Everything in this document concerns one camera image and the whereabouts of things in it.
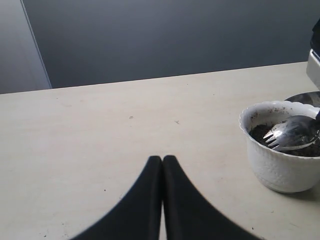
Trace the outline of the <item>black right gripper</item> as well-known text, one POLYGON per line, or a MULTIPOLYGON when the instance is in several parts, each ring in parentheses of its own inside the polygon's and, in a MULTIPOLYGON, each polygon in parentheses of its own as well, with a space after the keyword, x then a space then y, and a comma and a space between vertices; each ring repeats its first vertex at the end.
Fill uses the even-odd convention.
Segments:
POLYGON ((307 61, 306 74, 320 89, 320 20, 316 22, 312 28, 312 36, 310 39, 310 51, 307 61))

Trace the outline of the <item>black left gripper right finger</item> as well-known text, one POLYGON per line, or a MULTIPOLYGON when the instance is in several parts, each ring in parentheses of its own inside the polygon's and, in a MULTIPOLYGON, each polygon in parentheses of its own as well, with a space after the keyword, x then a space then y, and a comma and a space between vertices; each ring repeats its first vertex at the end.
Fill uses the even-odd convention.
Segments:
POLYGON ((251 240, 253 235, 213 207, 196 189, 174 155, 162 162, 168 240, 251 240))

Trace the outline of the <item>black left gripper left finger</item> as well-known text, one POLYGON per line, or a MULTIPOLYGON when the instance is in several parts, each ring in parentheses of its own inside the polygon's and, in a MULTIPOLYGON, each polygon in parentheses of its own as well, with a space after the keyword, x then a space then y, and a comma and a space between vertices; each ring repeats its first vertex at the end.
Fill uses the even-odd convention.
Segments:
POLYGON ((158 240, 161 215, 162 159, 154 155, 117 205, 73 239, 158 240))

